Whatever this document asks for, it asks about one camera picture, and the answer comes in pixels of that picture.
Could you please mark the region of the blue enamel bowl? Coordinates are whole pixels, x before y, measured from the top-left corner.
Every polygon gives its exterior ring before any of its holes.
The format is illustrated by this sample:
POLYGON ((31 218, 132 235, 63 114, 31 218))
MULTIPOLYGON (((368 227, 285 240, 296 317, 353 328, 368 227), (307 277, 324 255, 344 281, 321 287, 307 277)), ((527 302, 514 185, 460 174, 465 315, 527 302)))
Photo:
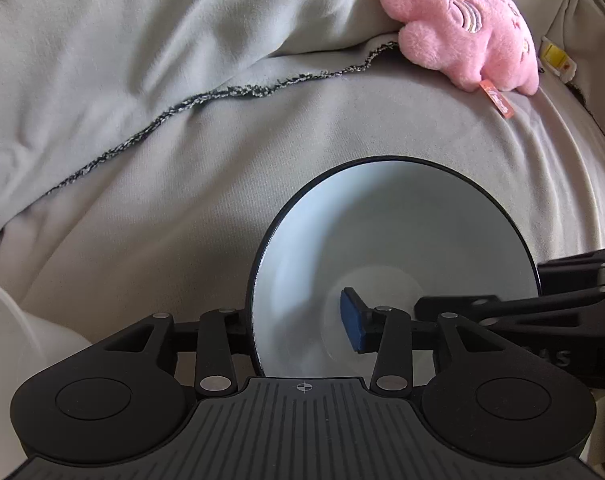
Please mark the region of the blue enamel bowl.
POLYGON ((246 309, 259 370, 271 377, 370 378, 340 318, 354 289, 371 307, 412 312, 425 296, 535 297, 531 252, 504 207, 427 160, 381 156, 324 172, 261 240, 246 309))

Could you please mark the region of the yellow white tag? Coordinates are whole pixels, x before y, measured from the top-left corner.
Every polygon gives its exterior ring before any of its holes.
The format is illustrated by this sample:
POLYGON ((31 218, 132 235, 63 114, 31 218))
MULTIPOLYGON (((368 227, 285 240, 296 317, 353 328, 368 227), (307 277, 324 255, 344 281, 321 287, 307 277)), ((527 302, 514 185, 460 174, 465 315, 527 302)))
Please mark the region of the yellow white tag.
POLYGON ((542 37, 540 60, 564 84, 572 82, 575 78, 578 68, 577 63, 565 50, 558 47, 549 38, 542 37))

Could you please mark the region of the grey blanket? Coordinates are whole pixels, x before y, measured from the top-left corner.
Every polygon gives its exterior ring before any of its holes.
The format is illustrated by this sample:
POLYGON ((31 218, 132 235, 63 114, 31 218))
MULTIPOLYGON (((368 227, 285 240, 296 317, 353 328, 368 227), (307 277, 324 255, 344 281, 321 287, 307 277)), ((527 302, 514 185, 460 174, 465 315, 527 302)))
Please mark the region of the grey blanket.
POLYGON ((504 119, 379 0, 0 0, 0 286, 91 340, 238 308, 289 197, 386 154, 479 183, 537 261, 605 247, 605 3, 514 1, 578 73, 504 119))

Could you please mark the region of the pink plush toy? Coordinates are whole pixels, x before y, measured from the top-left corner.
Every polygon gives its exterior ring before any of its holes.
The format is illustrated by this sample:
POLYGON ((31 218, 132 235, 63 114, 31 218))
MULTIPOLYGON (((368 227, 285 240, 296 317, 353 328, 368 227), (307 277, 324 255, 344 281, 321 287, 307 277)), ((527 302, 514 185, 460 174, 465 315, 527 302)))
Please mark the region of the pink plush toy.
POLYGON ((466 92, 485 92, 503 118, 514 116, 506 91, 539 88, 537 51, 513 0, 379 0, 401 24, 409 62, 436 70, 466 92))

